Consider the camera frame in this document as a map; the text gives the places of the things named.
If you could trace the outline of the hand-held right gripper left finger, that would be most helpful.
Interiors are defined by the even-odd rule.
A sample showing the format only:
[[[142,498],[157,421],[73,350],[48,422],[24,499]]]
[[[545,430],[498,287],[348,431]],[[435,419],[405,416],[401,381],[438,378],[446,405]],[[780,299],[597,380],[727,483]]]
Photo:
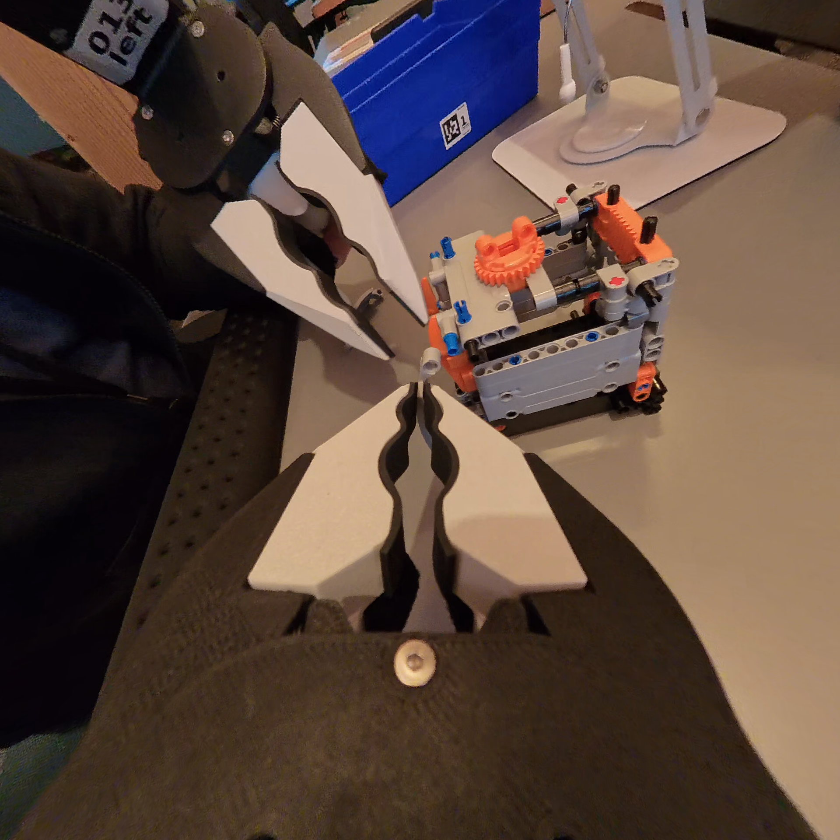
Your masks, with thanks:
[[[396,481],[408,467],[417,383],[399,386],[280,477],[292,489],[248,584],[341,604],[363,629],[403,630],[419,574]]]

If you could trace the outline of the white metal board stand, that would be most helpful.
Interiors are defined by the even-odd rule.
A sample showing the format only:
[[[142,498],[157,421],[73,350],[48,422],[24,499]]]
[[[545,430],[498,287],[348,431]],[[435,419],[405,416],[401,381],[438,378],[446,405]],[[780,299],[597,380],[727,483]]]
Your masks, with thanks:
[[[572,12],[576,99],[501,141],[492,160],[548,207],[570,184],[613,184],[632,208],[720,170],[775,140],[785,117],[721,98],[701,1],[665,1],[676,84],[613,78],[585,2]]]

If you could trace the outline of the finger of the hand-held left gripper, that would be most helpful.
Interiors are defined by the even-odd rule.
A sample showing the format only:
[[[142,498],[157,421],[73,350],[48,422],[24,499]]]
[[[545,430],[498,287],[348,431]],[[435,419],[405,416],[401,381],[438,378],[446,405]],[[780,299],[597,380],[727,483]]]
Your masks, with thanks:
[[[304,101],[280,129],[280,171],[299,193],[315,196],[342,235],[364,253],[376,276],[425,325],[427,306],[382,186],[363,173]]]
[[[256,199],[223,205],[212,230],[264,288],[268,298],[353,349],[394,358],[382,337],[338,292],[334,278],[298,246],[293,229],[278,225]]]

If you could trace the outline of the person's left forearm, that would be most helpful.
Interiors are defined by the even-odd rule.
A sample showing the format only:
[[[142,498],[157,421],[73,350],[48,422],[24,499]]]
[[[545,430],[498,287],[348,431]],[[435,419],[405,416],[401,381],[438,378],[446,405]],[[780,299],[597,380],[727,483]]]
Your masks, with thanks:
[[[126,270],[169,319],[255,306],[262,297],[200,254],[203,225],[163,190],[129,185],[120,193],[90,175],[2,150],[1,207],[3,215]]]

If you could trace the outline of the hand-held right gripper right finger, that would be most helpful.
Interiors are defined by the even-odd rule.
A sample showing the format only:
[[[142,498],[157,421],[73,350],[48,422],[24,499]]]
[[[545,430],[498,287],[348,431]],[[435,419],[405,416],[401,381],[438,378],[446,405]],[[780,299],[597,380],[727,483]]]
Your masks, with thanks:
[[[433,570],[457,632],[499,601],[579,591],[587,575],[524,453],[440,387],[423,385],[423,433],[441,484]]]

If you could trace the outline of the blue plastic storage bin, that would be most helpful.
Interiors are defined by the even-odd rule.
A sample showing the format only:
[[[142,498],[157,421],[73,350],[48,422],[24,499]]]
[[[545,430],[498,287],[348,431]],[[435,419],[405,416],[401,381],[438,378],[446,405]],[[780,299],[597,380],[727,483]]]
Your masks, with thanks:
[[[393,206],[538,93],[537,1],[336,6],[316,61]]]

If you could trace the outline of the person's left hand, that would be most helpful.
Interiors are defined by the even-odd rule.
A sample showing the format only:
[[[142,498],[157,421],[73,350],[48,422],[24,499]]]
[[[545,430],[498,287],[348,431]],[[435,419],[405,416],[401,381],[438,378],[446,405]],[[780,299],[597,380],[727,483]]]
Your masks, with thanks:
[[[331,219],[320,234],[325,245],[333,257],[336,268],[340,268],[346,261],[351,251],[352,244],[344,236],[338,223]]]

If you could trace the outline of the grey orange toy brick model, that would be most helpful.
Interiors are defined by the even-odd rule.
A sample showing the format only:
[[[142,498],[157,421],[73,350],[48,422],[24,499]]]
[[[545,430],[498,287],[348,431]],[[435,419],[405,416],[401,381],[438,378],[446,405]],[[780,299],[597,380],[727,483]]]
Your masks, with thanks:
[[[570,184],[547,216],[444,237],[421,286],[456,398],[507,436],[660,411],[679,262],[617,184]]]

